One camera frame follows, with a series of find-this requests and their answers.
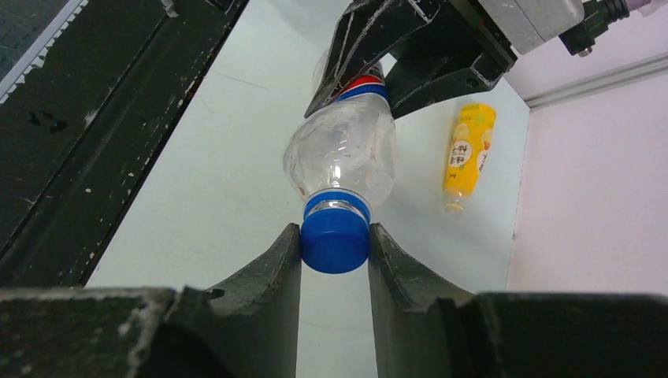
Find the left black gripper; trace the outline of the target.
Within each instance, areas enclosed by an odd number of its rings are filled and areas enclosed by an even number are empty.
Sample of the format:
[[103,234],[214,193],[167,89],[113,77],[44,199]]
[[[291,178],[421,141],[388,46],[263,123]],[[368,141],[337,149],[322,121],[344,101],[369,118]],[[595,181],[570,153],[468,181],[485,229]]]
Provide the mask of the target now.
[[492,90],[517,55],[478,1],[353,1],[326,54],[304,117],[337,99],[390,51],[386,76],[392,115]]

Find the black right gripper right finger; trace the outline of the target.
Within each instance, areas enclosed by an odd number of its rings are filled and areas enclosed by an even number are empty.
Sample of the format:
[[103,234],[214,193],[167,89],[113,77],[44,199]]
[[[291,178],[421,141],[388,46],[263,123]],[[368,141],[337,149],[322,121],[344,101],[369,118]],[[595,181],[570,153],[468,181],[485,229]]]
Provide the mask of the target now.
[[667,299],[457,287],[370,229],[380,377],[664,377]]

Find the Pepsi bottle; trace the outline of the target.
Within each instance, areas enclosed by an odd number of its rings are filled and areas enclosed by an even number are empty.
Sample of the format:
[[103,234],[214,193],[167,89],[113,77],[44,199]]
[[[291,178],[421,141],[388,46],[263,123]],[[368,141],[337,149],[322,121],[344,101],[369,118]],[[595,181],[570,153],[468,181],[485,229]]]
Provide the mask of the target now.
[[302,200],[324,190],[351,191],[371,211],[388,199],[397,164],[395,119],[379,63],[308,116],[283,157],[284,172]]

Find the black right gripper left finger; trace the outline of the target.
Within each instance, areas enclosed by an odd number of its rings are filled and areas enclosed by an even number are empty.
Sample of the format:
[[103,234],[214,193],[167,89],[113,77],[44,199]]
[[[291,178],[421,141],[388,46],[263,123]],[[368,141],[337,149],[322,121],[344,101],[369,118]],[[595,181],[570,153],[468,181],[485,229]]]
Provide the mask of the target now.
[[298,225],[206,290],[13,288],[1,292],[4,377],[293,377]]

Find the blue bottle cap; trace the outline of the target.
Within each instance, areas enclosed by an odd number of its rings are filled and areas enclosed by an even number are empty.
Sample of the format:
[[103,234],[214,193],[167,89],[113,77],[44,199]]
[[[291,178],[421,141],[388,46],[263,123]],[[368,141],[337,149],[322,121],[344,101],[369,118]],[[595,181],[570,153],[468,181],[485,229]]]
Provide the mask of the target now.
[[319,210],[301,227],[301,258],[327,274],[356,270],[369,256],[369,223],[345,209]]

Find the yellow juice bottle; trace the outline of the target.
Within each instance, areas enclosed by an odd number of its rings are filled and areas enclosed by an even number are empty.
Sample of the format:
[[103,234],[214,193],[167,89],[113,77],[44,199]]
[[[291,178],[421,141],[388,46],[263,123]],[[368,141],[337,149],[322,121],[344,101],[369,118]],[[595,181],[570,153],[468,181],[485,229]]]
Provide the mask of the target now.
[[461,214],[473,195],[491,148],[495,120],[495,109],[486,104],[461,108],[443,173],[443,199],[448,213]]

